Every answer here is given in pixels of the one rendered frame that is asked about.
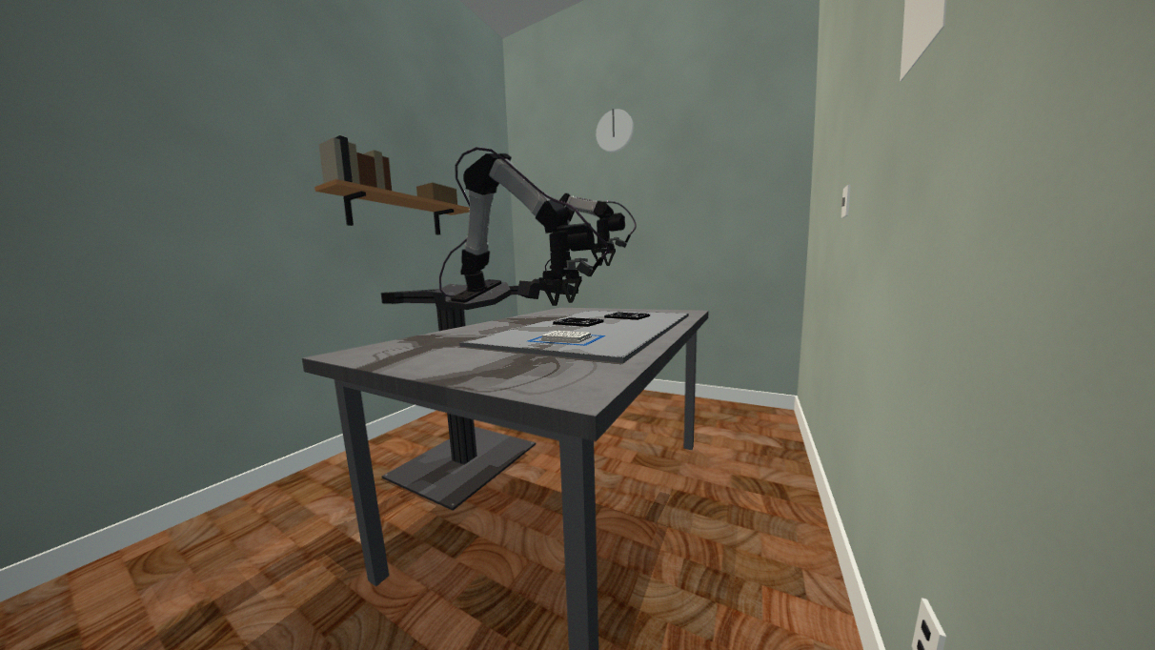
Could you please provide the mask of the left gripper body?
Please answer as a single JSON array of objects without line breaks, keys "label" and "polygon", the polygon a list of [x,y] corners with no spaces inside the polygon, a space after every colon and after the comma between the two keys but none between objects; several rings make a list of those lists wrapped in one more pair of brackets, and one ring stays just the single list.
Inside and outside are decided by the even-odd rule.
[{"label": "left gripper body", "polygon": [[[605,242],[608,244],[608,246],[609,246],[610,251],[614,251],[614,249],[616,249],[616,248],[614,248],[614,240],[617,240],[617,241],[621,241],[621,242],[623,242],[623,240],[620,240],[619,238],[610,238],[610,232],[608,232],[608,231],[599,231],[599,232],[598,232],[598,234],[599,234],[599,236],[601,236],[601,238],[603,238],[603,240],[604,240],[604,241],[605,241]],[[606,246],[605,246],[604,244],[601,244],[601,240],[599,240],[599,238],[598,238],[598,244],[595,244],[595,245],[594,245],[594,248],[593,248],[593,251],[594,251],[595,248],[606,248]],[[606,251],[608,251],[608,248],[606,248]]]}]

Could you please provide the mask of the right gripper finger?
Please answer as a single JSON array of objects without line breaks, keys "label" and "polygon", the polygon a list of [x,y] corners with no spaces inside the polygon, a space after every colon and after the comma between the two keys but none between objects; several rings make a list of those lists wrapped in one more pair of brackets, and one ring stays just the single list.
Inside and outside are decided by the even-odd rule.
[{"label": "right gripper finger", "polygon": [[[562,279],[561,281],[539,281],[539,283],[541,283],[541,287],[543,287],[543,290],[546,292],[547,298],[550,299],[551,304],[554,305],[554,306],[557,306],[557,299],[560,296],[560,291],[561,291],[561,286],[562,286]],[[554,297],[551,296],[551,292],[550,292],[547,285],[556,285],[556,300],[554,300]]]},{"label": "right gripper finger", "polygon": [[[582,282],[582,278],[562,279],[562,292],[565,292],[568,302],[573,304],[574,299],[576,299],[578,286],[579,286],[579,283],[581,283],[581,282]],[[576,283],[576,287],[574,287],[572,296],[571,296],[571,291],[568,291],[568,286],[567,286],[567,284],[571,284],[571,283]]]}]

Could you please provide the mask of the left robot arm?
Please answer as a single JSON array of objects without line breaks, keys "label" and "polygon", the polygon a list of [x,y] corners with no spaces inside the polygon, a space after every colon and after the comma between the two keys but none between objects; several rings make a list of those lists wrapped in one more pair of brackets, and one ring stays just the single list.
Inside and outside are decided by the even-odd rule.
[{"label": "left robot arm", "polygon": [[[560,200],[558,200],[558,201],[560,201],[562,203],[567,202],[566,204],[571,204],[571,206],[576,207],[576,209],[578,209],[579,212],[589,212],[589,214],[593,214],[593,216],[599,217],[599,221],[598,221],[598,232],[599,231],[608,231],[608,232],[609,231],[610,232],[623,231],[623,227],[625,227],[625,222],[623,222],[623,219],[625,219],[625,216],[623,216],[623,212],[614,212],[614,209],[612,209],[605,202],[589,201],[589,200],[579,200],[579,197],[573,197],[573,196],[571,196],[571,194],[564,194]],[[565,207],[568,210],[568,214],[571,215],[571,216],[568,216],[568,225],[571,225],[571,219],[574,216],[574,212],[576,212],[576,210],[573,210],[571,208],[571,206],[568,206],[568,207],[567,206],[566,207],[562,206],[562,207]],[[612,212],[614,212],[614,214],[612,214]],[[608,218],[608,219],[605,219],[605,218]]]}]

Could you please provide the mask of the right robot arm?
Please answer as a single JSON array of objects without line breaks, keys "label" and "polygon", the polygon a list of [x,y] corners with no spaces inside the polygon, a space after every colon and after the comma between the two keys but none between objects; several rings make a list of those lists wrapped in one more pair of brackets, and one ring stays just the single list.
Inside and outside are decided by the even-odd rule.
[{"label": "right robot arm", "polygon": [[[484,154],[465,170],[463,179],[469,190],[470,212],[465,248],[461,256],[461,274],[465,276],[467,290],[452,296],[450,301],[468,302],[501,284],[501,281],[484,281],[483,272],[489,263],[487,229],[495,187],[499,182],[517,197],[550,236],[550,252],[593,251],[593,229],[583,224],[568,225],[568,210],[541,194],[521,172],[502,162],[495,154]],[[487,194],[486,194],[487,190]],[[566,232],[568,231],[568,232]]]}]

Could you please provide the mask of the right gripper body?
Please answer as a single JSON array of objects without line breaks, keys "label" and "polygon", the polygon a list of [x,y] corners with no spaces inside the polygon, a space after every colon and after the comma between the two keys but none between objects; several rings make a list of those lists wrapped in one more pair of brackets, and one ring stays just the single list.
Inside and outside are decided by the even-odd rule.
[{"label": "right gripper body", "polygon": [[556,281],[561,276],[565,276],[566,279],[582,278],[579,276],[576,262],[581,262],[584,266],[593,268],[593,264],[588,263],[588,257],[576,257],[576,260],[571,260],[571,252],[553,251],[551,252],[552,270],[543,270],[543,274],[541,274],[543,278],[539,281]]}]

